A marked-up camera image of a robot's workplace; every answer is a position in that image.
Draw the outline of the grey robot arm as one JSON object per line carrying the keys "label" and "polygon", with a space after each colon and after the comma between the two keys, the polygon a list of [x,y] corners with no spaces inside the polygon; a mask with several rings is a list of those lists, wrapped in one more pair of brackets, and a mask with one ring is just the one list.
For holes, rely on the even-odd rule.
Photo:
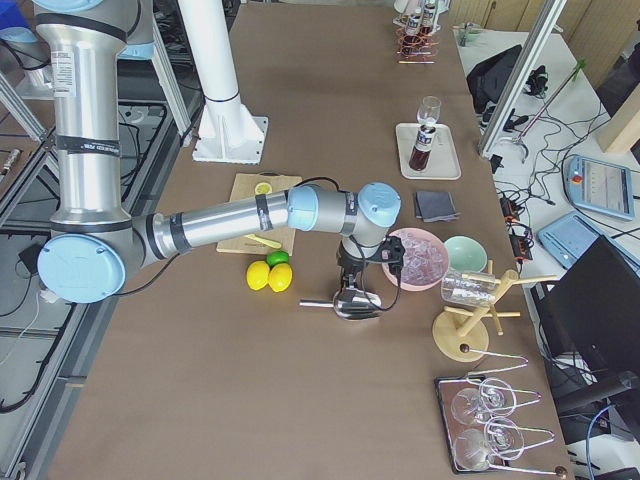
{"label": "grey robot arm", "polygon": [[399,193],[374,182],[359,192],[328,191],[314,183],[165,216],[158,198],[122,204],[117,61],[149,55],[149,1],[38,1],[38,33],[51,53],[59,165],[58,210],[39,253],[43,284],[58,297],[90,304],[124,293],[126,281],[157,261],[246,234],[290,227],[337,233],[342,241],[339,296],[377,315],[364,287],[370,264],[403,267],[401,241],[389,232]]}

